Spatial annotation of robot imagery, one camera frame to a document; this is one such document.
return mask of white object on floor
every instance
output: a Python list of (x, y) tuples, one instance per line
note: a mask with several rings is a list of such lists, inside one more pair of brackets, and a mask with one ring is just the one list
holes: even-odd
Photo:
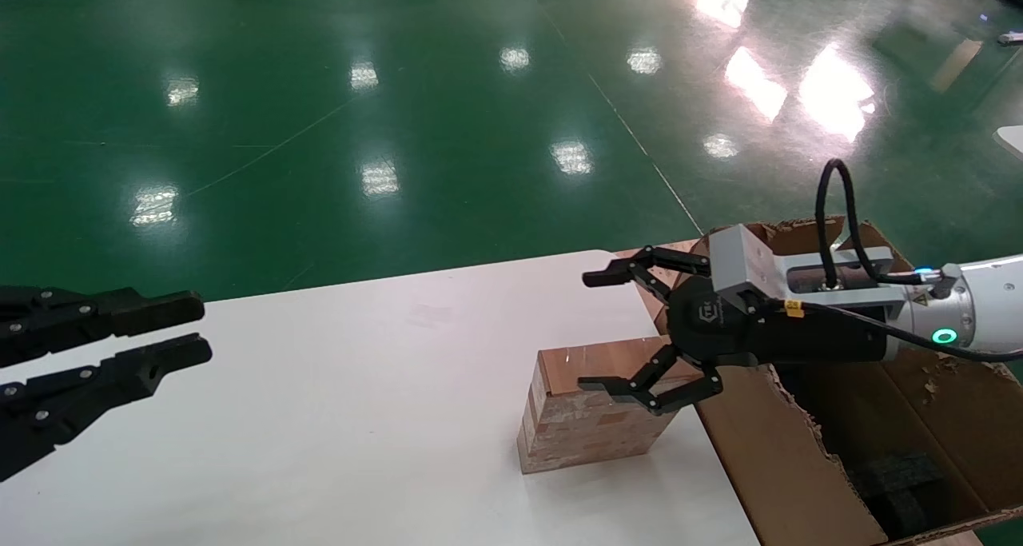
[(632, 284), (583, 286), (610, 259), (210, 303), (198, 323), (7, 368), (0, 382), (187, 331), (214, 350), (0, 485), (3, 542), (758, 546), (694, 408), (649, 455), (520, 473), (537, 350), (656, 334)]
[(1002, 127), (994, 131), (994, 141), (1023, 160), (1023, 127)]

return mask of cardboard flap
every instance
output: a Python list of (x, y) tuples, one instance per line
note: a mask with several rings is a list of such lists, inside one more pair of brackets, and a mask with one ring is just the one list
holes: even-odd
[(799, 377), (800, 403), (846, 468), (923, 454), (941, 472), (941, 480), (911, 491), (931, 524), (943, 526), (987, 511), (880, 365), (812, 365), (800, 368)]
[(909, 350), (882, 366), (988, 510), (1023, 505), (1023, 390), (1000, 367)]
[(697, 405), (760, 542), (864, 546), (887, 540), (821, 452), (813, 424), (767, 368), (719, 368), (724, 392)]

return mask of green floor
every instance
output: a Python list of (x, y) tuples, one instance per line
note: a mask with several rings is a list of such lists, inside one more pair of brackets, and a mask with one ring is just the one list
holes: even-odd
[(1013, 27), (1000, 0), (0, 0), (0, 273), (230, 299), (616, 251), (808, 215), (834, 155), (911, 261), (1016, 254)]

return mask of torn cardboard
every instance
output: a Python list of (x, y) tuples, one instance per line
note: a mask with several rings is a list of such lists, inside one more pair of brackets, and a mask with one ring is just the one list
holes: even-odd
[[(777, 255), (817, 251), (812, 219), (747, 226)], [(843, 226), (830, 218), (828, 239)], [(860, 235), (891, 247), (895, 270), (911, 269), (870, 223)], [(707, 238), (693, 252), (706, 256)], [(662, 333), (666, 323), (662, 310)], [(1004, 365), (919, 350), (889, 363), (786, 368), (781, 378), (769, 366), (719, 371), (724, 392), (697, 410), (764, 546), (920, 544), (1023, 515), (1023, 389)], [(918, 455), (940, 474), (911, 489), (930, 528), (890, 540), (846, 468)]]

